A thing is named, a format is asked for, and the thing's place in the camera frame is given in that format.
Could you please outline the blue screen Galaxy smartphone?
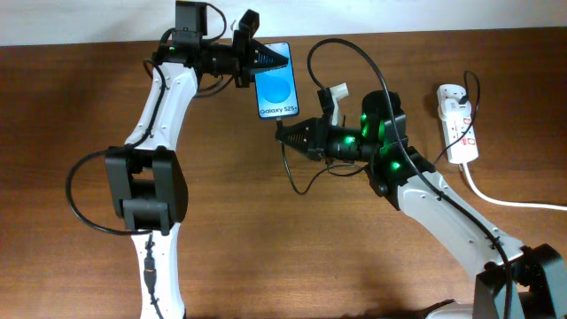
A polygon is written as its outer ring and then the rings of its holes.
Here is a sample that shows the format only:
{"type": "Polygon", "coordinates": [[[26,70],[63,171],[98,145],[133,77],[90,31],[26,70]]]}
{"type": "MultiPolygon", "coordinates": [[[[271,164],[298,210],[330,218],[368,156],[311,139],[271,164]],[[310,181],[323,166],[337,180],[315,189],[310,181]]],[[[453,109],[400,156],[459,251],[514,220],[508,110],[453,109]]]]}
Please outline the blue screen Galaxy smartphone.
{"type": "Polygon", "coordinates": [[[268,48],[288,58],[285,67],[255,76],[258,115],[262,120],[293,117],[299,114],[299,102],[288,43],[269,43],[268,48]]]}

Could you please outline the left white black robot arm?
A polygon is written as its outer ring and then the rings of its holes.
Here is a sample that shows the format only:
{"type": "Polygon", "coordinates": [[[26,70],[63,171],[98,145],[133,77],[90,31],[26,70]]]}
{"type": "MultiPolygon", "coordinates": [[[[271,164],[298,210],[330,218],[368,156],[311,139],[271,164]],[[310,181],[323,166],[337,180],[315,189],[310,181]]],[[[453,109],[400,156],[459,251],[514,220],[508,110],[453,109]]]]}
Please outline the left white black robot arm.
{"type": "Polygon", "coordinates": [[[175,25],[159,39],[149,63],[151,92],[123,147],[105,155],[113,208],[136,249],[142,318],[184,318],[177,243],[189,193],[176,146],[190,102],[205,74],[228,75],[247,88],[256,74],[288,59],[254,40],[260,15],[248,10],[229,44],[207,35],[205,2],[178,1],[175,25]]]}

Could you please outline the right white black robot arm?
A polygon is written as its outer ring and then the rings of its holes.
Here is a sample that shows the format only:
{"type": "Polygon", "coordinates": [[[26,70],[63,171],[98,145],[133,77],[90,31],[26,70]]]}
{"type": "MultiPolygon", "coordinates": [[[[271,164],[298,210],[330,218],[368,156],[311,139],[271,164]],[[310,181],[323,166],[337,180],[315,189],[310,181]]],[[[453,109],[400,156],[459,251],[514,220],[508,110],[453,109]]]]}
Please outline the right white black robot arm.
{"type": "Polygon", "coordinates": [[[535,248],[489,222],[408,145],[398,94],[377,90],[362,101],[359,128],[334,126],[330,112],[291,126],[276,140],[311,160],[360,161],[373,191],[423,225],[475,282],[470,304],[444,300],[407,318],[564,318],[566,266],[548,244],[535,248]]]}

